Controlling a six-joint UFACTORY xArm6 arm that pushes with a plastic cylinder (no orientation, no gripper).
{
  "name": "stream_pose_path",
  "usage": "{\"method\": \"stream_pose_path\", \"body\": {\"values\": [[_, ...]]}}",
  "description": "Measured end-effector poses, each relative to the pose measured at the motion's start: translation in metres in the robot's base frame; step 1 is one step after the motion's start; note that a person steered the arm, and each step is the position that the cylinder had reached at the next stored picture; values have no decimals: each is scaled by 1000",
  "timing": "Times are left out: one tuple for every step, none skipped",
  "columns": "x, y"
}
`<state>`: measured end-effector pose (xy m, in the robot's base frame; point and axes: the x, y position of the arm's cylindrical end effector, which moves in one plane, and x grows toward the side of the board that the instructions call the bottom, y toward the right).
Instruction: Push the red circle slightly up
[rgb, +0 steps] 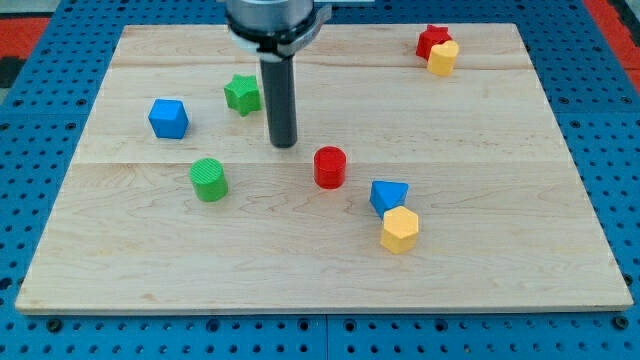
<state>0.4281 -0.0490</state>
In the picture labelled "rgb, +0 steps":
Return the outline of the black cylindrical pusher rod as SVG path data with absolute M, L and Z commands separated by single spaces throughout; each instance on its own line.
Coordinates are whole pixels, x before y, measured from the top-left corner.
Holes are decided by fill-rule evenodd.
M 297 142 L 293 58 L 260 62 L 269 140 L 276 148 L 290 148 Z

